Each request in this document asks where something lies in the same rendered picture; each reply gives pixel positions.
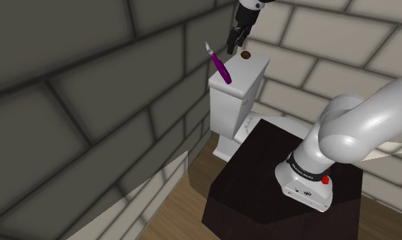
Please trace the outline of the dark robot stand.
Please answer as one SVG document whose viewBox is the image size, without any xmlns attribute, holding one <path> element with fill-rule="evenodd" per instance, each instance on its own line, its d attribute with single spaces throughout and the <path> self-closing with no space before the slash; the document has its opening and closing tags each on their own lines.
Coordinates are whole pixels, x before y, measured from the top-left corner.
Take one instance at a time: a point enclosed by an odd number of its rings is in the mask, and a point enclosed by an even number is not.
<svg viewBox="0 0 402 240">
<path fill-rule="evenodd" d="M 211 184 L 202 222 L 220 240 L 358 240 L 361 169 L 331 166 L 323 213 L 282 193 L 274 170 L 301 142 L 261 120 Z"/>
</svg>

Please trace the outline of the white toilet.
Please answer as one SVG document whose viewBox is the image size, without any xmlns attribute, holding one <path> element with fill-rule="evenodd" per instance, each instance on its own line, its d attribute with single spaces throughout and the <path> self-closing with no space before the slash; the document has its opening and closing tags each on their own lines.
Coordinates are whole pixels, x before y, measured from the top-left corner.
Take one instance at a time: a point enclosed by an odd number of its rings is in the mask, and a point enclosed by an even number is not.
<svg viewBox="0 0 402 240">
<path fill-rule="evenodd" d="M 220 73 L 209 79 L 210 129 L 219 135 L 213 154 L 228 162 L 260 120 L 265 120 L 303 139 L 309 129 L 292 119 L 252 111 L 263 75 L 270 62 L 267 57 L 235 55 L 224 66 L 231 77 L 227 84 Z"/>
</svg>

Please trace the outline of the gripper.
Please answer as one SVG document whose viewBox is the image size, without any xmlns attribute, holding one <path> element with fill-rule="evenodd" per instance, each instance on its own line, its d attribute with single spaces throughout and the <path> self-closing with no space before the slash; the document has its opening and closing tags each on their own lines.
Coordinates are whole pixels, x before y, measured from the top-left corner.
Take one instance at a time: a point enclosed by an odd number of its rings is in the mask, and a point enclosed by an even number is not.
<svg viewBox="0 0 402 240">
<path fill-rule="evenodd" d="M 235 46 L 242 47 L 250 29 L 255 24 L 261 10 L 261 2 L 239 2 L 235 15 L 237 23 L 227 38 L 227 54 L 232 55 Z"/>
</svg>

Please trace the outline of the purple handled knife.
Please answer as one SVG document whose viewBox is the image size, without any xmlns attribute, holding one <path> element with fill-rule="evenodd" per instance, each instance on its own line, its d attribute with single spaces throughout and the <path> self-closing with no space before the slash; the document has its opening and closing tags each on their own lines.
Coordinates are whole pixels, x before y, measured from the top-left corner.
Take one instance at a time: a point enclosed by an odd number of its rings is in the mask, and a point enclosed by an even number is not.
<svg viewBox="0 0 402 240">
<path fill-rule="evenodd" d="M 218 73 L 222 76 L 223 80 L 230 85 L 232 83 L 232 79 L 230 74 L 228 73 L 224 63 L 216 56 L 215 52 L 210 48 L 210 45 L 208 42 L 205 42 L 205 49 L 210 55 L 214 65 L 216 66 L 216 69 L 218 70 Z"/>
</svg>

